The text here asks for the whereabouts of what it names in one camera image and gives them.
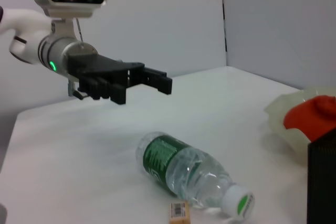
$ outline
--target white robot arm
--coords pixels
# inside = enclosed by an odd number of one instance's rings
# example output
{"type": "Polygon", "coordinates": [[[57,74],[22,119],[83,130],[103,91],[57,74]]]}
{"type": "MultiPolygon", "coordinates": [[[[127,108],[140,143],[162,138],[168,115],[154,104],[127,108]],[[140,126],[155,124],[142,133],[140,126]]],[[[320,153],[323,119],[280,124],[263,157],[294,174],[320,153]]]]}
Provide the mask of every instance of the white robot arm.
{"type": "Polygon", "coordinates": [[[35,0],[45,15],[26,9],[0,7],[0,35],[14,29],[11,54],[31,64],[40,63],[49,70],[79,82],[78,91],[69,95],[79,99],[86,93],[95,100],[110,98],[126,103],[126,89],[145,84],[170,94],[172,79],[166,73],[148,69],[143,63],[124,63],[99,55],[96,49],[76,38],[74,18],[88,18],[106,0],[35,0]]]}

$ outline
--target white table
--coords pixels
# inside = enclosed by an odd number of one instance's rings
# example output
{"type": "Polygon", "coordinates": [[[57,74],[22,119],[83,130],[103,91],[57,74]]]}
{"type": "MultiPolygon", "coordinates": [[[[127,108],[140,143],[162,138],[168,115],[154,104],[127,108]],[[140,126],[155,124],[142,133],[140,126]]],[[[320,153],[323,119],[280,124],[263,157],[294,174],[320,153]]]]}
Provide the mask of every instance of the white table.
{"type": "MultiPolygon", "coordinates": [[[[164,131],[218,159],[256,197],[249,224],[306,223],[306,168],[271,133],[264,107],[286,85],[231,67],[137,86],[127,104],[68,101],[21,113],[0,174],[7,224],[168,223],[174,197],[137,170],[135,147],[164,131]]],[[[192,224],[226,223],[213,209],[192,224]]]]}

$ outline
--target red cloth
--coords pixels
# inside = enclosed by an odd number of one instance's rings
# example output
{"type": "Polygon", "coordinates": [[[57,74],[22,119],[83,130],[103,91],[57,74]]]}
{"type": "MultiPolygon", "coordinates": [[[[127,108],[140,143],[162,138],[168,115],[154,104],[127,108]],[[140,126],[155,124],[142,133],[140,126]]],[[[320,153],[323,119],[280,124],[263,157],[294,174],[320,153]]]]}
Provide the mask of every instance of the red cloth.
{"type": "Polygon", "coordinates": [[[336,97],[310,99],[291,109],[283,122],[286,129],[297,128],[314,142],[336,128],[336,97]]]}

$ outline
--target green bottle label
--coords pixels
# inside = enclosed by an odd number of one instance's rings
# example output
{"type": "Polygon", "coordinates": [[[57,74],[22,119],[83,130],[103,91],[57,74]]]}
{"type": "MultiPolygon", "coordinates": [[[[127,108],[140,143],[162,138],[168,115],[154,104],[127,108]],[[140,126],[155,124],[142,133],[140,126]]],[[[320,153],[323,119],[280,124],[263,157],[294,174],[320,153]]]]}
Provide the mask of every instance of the green bottle label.
{"type": "Polygon", "coordinates": [[[143,155],[143,166],[150,175],[166,186],[166,172],[170,161],[180,150],[189,146],[171,136],[159,136],[147,146],[143,155]]]}

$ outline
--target white bottle cap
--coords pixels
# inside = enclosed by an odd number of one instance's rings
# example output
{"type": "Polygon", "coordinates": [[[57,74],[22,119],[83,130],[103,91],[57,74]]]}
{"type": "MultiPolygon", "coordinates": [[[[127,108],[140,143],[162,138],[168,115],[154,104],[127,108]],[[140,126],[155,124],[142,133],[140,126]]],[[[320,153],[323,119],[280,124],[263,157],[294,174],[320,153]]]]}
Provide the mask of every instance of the white bottle cap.
{"type": "Polygon", "coordinates": [[[246,220],[254,206],[253,194],[245,187],[232,185],[222,199],[222,211],[235,220],[246,220]]]}

